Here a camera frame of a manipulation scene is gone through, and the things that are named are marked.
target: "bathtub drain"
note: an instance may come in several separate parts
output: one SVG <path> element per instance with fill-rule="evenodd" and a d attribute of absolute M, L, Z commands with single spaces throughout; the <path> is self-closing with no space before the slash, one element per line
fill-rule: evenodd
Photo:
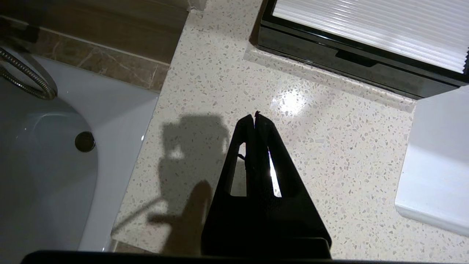
<path fill-rule="evenodd" d="M 75 147 L 81 152 L 90 152 L 95 145 L 93 134 L 89 131 L 81 132 L 75 138 Z"/>

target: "speckled countertop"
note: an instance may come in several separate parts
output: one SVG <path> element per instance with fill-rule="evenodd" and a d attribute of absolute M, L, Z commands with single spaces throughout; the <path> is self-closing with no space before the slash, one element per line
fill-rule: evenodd
<path fill-rule="evenodd" d="M 394 209 L 415 102 L 256 50 L 248 39 L 260 2 L 210 0 L 190 13 L 112 237 L 198 254 L 236 121 L 260 110 L 332 237 L 333 258 L 469 261 L 466 237 Z"/>

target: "bathtub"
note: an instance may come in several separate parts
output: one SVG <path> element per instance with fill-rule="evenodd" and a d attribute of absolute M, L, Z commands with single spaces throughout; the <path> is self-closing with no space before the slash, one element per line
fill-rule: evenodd
<path fill-rule="evenodd" d="M 0 78 L 0 259 L 40 249 L 105 251 L 158 94 L 41 57 L 58 97 Z M 80 152 L 90 131 L 96 146 Z"/>

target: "ribbed white panel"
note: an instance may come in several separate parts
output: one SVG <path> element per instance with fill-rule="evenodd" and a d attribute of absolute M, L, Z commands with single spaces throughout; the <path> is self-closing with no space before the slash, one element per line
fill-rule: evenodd
<path fill-rule="evenodd" d="M 273 15 L 463 73 L 469 0 L 277 0 Z"/>

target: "shower hose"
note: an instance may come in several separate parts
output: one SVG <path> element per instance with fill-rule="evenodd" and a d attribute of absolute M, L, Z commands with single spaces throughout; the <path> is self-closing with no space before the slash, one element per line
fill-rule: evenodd
<path fill-rule="evenodd" d="M 28 67 L 26 64 L 15 58 L 13 55 L 11 55 L 8 51 L 6 51 L 4 48 L 0 47 L 0 55 L 2 60 L 10 63 L 13 65 L 15 68 L 20 70 L 22 73 L 24 73 L 26 76 L 28 76 L 31 80 L 33 80 L 41 90 L 38 90 L 22 81 L 20 81 L 18 78 L 13 76 L 11 73 L 5 69 L 5 67 L 0 65 L 0 73 L 2 77 L 4 77 L 7 81 L 10 83 L 14 84 L 21 90 L 32 94 L 38 98 L 41 98 L 43 100 L 52 100 L 55 97 L 57 97 L 57 93 L 55 90 L 53 90 L 49 84 L 42 79 L 39 74 L 35 73 L 30 67 Z"/>

